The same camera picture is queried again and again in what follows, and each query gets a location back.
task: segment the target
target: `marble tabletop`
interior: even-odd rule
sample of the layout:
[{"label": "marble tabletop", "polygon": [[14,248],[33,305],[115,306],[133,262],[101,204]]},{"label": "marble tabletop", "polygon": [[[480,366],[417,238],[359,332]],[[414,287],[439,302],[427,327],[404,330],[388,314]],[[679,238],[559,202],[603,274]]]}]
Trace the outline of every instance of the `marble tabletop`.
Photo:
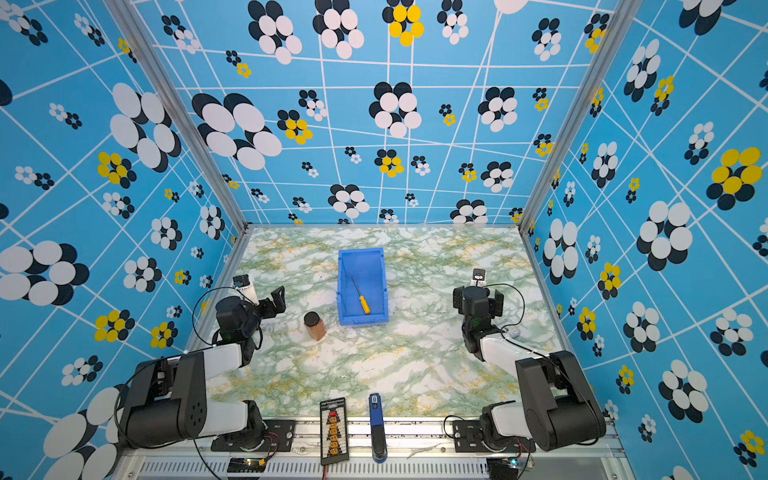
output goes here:
[{"label": "marble tabletop", "polygon": [[[251,363],[208,382],[221,402],[256,400],[265,416],[318,415],[324,399],[346,397],[349,415],[368,415],[378,392],[387,416],[477,416],[482,407],[517,399],[514,376],[467,352],[454,287],[473,268],[488,283],[511,283],[525,295],[520,340],[560,348],[517,227],[258,227],[238,274],[259,298],[286,287],[286,312],[262,324],[264,341]],[[338,251],[381,247],[389,288],[389,322],[339,325]],[[496,325],[517,321],[518,294],[505,295]],[[303,316],[316,311],[327,334],[310,338]]]}]

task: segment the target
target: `circuit board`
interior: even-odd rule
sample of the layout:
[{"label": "circuit board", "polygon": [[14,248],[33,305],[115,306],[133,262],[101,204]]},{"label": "circuit board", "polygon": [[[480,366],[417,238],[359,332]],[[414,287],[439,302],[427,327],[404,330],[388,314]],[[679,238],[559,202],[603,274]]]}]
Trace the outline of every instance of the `circuit board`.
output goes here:
[{"label": "circuit board", "polygon": [[349,460],[346,399],[320,402],[320,464]]}]

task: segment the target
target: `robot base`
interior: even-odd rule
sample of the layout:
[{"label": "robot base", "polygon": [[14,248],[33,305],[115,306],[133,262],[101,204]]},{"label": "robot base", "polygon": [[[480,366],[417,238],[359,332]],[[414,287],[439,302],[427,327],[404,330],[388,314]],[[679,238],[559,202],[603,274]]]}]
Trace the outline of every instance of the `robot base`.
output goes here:
[{"label": "robot base", "polygon": [[506,448],[501,452],[487,449],[482,440],[486,437],[479,420],[455,420],[453,422],[453,446],[459,453],[520,453],[522,449],[536,452],[536,444],[525,437],[511,437]]},{"label": "robot base", "polygon": [[[293,445],[293,431],[296,428],[296,420],[264,420],[266,423],[266,431],[276,433],[280,438],[280,443],[277,446],[278,452],[290,452]],[[212,452],[243,452],[242,445],[233,443],[227,444],[227,439],[224,436],[220,436],[214,439],[214,442],[210,445]],[[273,440],[270,440],[269,436],[264,437],[264,442],[259,445],[255,450],[248,450],[248,452],[268,452],[270,449],[274,449],[275,444]]]}]

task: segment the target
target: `blue patterned wallpaper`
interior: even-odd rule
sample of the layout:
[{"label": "blue patterned wallpaper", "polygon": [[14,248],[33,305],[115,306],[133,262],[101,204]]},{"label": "blue patterned wallpaper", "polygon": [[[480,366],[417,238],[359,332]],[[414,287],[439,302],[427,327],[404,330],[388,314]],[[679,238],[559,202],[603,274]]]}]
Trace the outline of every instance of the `blue patterned wallpaper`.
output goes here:
[{"label": "blue patterned wallpaper", "polygon": [[510,224],[616,3],[134,7],[249,221]]},{"label": "blue patterned wallpaper", "polygon": [[768,478],[766,27],[646,0],[527,232],[638,478]]},{"label": "blue patterned wallpaper", "polygon": [[0,20],[0,478],[103,478],[237,233],[101,2]]}]

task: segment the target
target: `blue plastic bin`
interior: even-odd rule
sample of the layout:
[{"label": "blue plastic bin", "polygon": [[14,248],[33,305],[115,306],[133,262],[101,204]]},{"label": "blue plastic bin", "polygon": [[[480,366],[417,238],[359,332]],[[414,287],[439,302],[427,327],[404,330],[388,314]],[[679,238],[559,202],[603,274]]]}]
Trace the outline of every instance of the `blue plastic bin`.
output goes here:
[{"label": "blue plastic bin", "polygon": [[[360,305],[352,277],[355,277],[360,293],[366,298],[371,313],[366,315]],[[336,288],[336,304],[339,307],[339,323],[345,326],[374,325],[389,321],[389,297],[384,270],[384,249],[339,251],[339,282]]]}]

